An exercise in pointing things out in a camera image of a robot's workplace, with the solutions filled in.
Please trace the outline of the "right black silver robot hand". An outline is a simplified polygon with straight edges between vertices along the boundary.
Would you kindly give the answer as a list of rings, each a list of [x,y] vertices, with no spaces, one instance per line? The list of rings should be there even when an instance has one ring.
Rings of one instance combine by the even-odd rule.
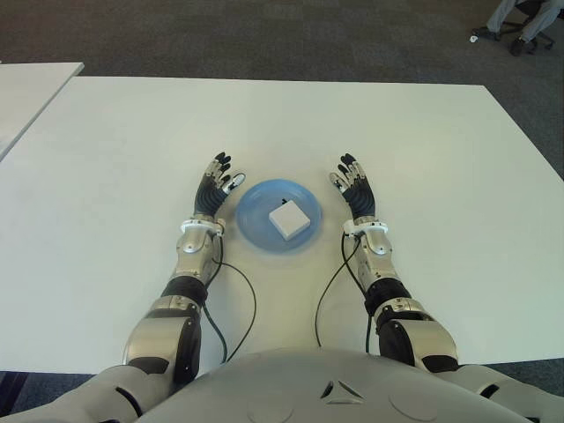
[[[375,196],[361,164],[346,153],[340,158],[338,171],[330,173],[330,182],[348,204],[352,219],[375,221]]]

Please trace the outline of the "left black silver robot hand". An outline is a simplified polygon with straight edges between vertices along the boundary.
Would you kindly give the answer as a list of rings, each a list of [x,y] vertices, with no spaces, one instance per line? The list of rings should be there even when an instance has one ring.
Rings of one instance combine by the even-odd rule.
[[[244,173],[234,175],[226,172],[231,167],[231,157],[221,152],[205,169],[197,188],[194,214],[214,218],[226,198],[246,180]]]

